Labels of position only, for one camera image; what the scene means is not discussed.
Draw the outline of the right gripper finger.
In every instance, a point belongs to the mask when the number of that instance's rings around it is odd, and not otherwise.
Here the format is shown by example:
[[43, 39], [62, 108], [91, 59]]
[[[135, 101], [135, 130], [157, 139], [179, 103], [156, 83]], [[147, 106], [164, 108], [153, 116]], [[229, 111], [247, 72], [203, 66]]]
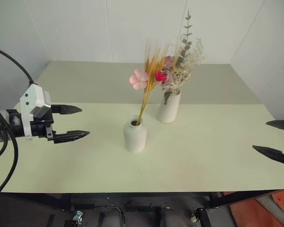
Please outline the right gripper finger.
[[269, 121], [269, 122], [266, 122], [266, 125], [284, 130], [284, 120]]
[[268, 157], [269, 159], [284, 164], [284, 153], [283, 152], [273, 149], [273, 148], [255, 146], [255, 145], [253, 145], [252, 148], [255, 149], [257, 152], [259, 152], [260, 154]]

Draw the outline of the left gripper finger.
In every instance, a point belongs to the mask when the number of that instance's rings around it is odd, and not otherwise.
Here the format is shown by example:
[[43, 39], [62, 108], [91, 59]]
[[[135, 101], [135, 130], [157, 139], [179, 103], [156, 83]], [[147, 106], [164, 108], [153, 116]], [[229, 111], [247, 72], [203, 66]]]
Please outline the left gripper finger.
[[72, 142], [81, 139], [89, 134], [90, 134], [89, 131], [81, 131], [81, 130], [68, 131], [63, 134], [54, 133], [52, 141], [54, 142], [54, 144]]
[[51, 105], [51, 112], [53, 114], [57, 113], [61, 115], [66, 115], [82, 112], [82, 109], [73, 105]]

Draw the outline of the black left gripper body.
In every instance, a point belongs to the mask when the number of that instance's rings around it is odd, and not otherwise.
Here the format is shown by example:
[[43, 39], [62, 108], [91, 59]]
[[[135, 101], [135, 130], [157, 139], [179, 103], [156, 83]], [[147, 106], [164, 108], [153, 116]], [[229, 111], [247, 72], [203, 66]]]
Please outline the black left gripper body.
[[48, 140], [55, 139], [55, 131], [53, 130], [53, 114], [48, 110], [41, 118], [34, 117], [30, 122], [32, 136], [39, 138], [47, 138]]

